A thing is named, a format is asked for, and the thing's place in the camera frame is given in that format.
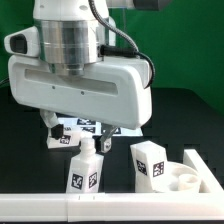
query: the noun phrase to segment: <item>green background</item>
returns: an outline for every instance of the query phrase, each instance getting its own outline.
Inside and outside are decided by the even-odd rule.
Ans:
[[[33,0],[0,1],[0,80],[8,75],[3,39],[32,26],[32,11]],[[161,12],[112,10],[111,16],[154,61],[153,87],[193,90],[224,114],[224,0],[173,0]]]

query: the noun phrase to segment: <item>black tabletop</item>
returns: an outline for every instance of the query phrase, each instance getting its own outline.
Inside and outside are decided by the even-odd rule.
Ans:
[[[142,127],[144,137],[112,138],[100,191],[134,192],[130,145],[146,140],[164,146],[168,160],[175,162],[182,162],[184,149],[196,149],[224,186],[224,116],[185,89],[152,89],[152,111]],[[46,139],[39,110],[17,104],[9,88],[0,89],[0,193],[65,192],[70,159],[79,149],[49,150]]]

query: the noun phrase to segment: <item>apriltag sticker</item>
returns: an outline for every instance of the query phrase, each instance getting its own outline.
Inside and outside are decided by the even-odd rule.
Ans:
[[[136,161],[137,161],[138,170],[147,176],[146,165],[138,160]]]
[[[97,184],[97,173],[94,173],[89,177],[89,188],[95,186]]]
[[[153,165],[153,177],[157,177],[164,174],[164,162]]]
[[[70,135],[63,135],[60,139],[60,143],[64,145],[69,145],[70,141],[71,141]]]
[[[82,189],[83,177],[77,174],[72,175],[72,187],[77,188],[79,190]]]

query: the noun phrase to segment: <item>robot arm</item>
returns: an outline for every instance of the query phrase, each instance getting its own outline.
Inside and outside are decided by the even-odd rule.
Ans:
[[[137,47],[128,53],[102,51],[110,40],[99,18],[108,20],[107,4],[141,8],[145,2],[148,9],[148,3],[169,1],[113,2],[35,0],[34,27],[5,38],[6,50],[13,54],[9,77],[17,102],[40,108],[49,128],[58,124],[54,112],[99,121],[107,127],[102,144],[116,127],[136,129],[151,117],[153,69],[150,60],[136,57],[142,57]]]

